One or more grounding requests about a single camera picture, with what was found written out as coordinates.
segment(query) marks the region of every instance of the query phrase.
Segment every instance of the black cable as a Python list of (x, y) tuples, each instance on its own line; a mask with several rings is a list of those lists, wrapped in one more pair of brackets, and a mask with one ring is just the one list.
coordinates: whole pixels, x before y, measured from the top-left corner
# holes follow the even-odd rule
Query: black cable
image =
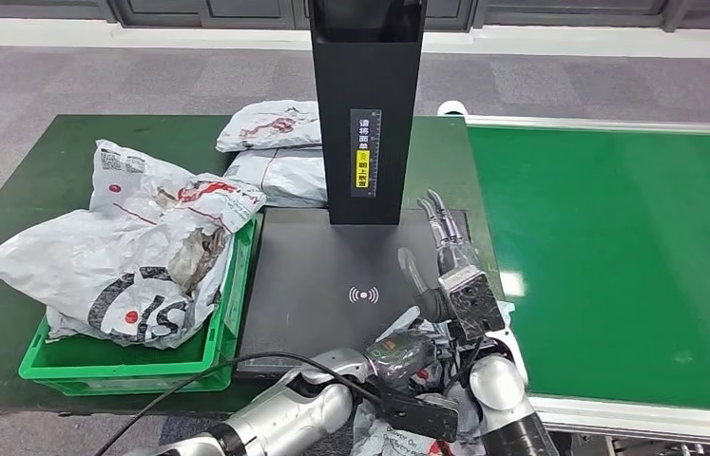
[(449, 382), (447, 382), (447, 385), (444, 386), (444, 390), (442, 392), (443, 395), (447, 396), (447, 393), (450, 392), (452, 387), (455, 386), (455, 382), (459, 381), (461, 377), (463, 377), (466, 373), (467, 370), (471, 369), (472, 365), (475, 363), (475, 359), (478, 357), (478, 352), (481, 349), (481, 346), (483, 345), (484, 341), (486, 340), (486, 336), (482, 335), (480, 339), (478, 339), (477, 342), (475, 342), (475, 350), (472, 351), (470, 354), (469, 359), (461, 364), (461, 368), (458, 370), (458, 372), (455, 373), (455, 375), (450, 379)]
[(153, 399), (150, 404), (147, 404), (143, 409), (139, 410), (139, 412), (133, 416), (130, 420), (128, 420), (127, 423), (125, 423), (124, 426), (122, 426), (117, 432), (114, 433), (107, 441), (106, 443), (100, 447), (100, 449), (97, 450), (96, 453), (94, 453), (94, 456), (103, 456), (106, 454), (106, 451), (108, 451), (109, 448), (111, 448), (112, 445), (114, 445), (120, 437), (125, 434), (125, 432), (130, 429), (131, 426), (136, 424), (137, 421), (139, 421), (143, 416), (145, 416), (149, 411), (151, 411), (154, 407), (156, 407), (161, 401), (169, 397), (171, 394), (177, 392), (181, 388), (189, 385), (190, 383), (200, 380), (203, 378), (205, 375), (208, 375), (214, 371), (217, 371), (218, 369), (224, 368), (229, 365), (241, 363), (243, 361), (250, 361), (252, 359), (260, 359), (260, 358), (287, 358), (287, 359), (293, 359), (295, 361), (304, 363), (304, 364), (309, 364), (310, 366), (318, 369), (319, 371), (323, 371), (325, 373), (328, 373), (332, 375), (335, 380), (340, 382), (342, 385), (351, 388), (352, 390), (357, 391), (361, 396), (364, 398), (374, 402), (375, 404), (379, 405), (382, 404), (382, 399), (379, 397), (375, 396), (373, 393), (370, 393), (366, 391), (363, 387), (359, 386), (352, 380), (349, 380), (348, 378), (344, 377), (343, 375), (335, 372), (334, 370), (324, 366), (323, 364), (317, 362), (316, 360), (312, 358), (308, 358), (307, 356), (302, 356), (300, 354), (295, 354), (295, 353), (288, 353), (286, 351), (262, 351), (259, 353), (251, 353), (251, 354), (246, 354), (244, 356), (239, 356), (234, 359), (227, 359), (227, 360), (222, 360), (215, 366), (212, 366), (211, 368), (208, 368), (204, 371), (198, 372), (191, 377), (181, 381), (178, 385), (175, 387), (168, 389), (167, 391), (163, 392), (159, 397), (156, 399)]

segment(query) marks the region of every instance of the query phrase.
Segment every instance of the robot finger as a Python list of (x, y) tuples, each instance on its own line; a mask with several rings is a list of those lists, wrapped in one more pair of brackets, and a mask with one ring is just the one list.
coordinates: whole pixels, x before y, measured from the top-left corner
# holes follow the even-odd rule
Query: robot finger
[(416, 203), (425, 210), (428, 216), (428, 223), (431, 226), (432, 238), (435, 241), (435, 246), (439, 247), (443, 244), (450, 243), (450, 234), (447, 233), (445, 225), (442, 225), (441, 221), (438, 219), (435, 209), (433, 209), (432, 204), (426, 199), (417, 198)]
[(413, 252), (405, 247), (400, 247), (396, 252), (396, 256), (399, 260), (399, 269), (402, 271), (405, 281), (411, 287), (413, 296), (416, 297), (423, 295), (430, 288), (430, 285), (428, 285), (422, 275), (419, 274), (419, 270), (416, 268), (416, 258), (413, 256)]
[(462, 243), (464, 241), (464, 237), (461, 235), (461, 230), (458, 229), (455, 219), (452, 218), (450, 209), (448, 209), (447, 205), (444, 204), (444, 200), (441, 199), (441, 196), (432, 189), (428, 189), (428, 196), (431, 198), (436, 212), (438, 212), (438, 217), (441, 219), (445, 231), (450, 238), (450, 242), (455, 244)]

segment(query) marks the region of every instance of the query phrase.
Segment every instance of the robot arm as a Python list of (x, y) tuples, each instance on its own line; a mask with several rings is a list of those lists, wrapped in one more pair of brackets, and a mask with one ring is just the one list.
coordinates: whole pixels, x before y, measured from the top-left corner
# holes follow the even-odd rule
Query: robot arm
[[(351, 349), (314, 358), (335, 372), (365, 383), (367, 358)], [(220, 425), (178, 443), (142, 448), (125, 456), (293, 456), (341, 428), (352, 415), (353, 393), (314, 368), (294, 368), (251, 404)]]
[(470, 391), (483, 413), (481, 440), (487, 454), (559, 455), (528, 400), (522, 375), (506, 357), (478, 360), (470, 372)]

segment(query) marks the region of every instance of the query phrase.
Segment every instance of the green crate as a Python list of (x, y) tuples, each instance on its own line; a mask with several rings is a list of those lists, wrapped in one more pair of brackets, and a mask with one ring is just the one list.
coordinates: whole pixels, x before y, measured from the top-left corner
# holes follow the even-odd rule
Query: green crate
[[(254, 246), (255, 220), (234, 236), (234, 250), (218, 303), (203, 328), (175, 350), (121, 347), (83, 335), (45, 343), (49, 325), (41, 323), (19, 366), (19, 376), (67, 396), (163, 392), (190, 375), (234, 357)], [(183, 391), (219, 391), (231, 383), (232, 367), (197, 380)]]

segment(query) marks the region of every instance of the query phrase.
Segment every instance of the black scanning platform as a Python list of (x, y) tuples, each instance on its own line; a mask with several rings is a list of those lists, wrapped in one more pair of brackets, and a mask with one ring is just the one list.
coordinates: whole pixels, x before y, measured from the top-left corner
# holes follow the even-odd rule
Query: black scanning platform
[[(466, 214), (452, 216), (468, 236)], [(398, 225), (331, 225), (323, 209), (268, 208), (240, 355), (362, 351), (415, 304), (399, 268), (400, 247), (413, 252), (419, 273), (435, 286), (435, 245), (422, 210), (402, 210)], [(235, 376), (279, 377), (296, 364), (252, 360)]]

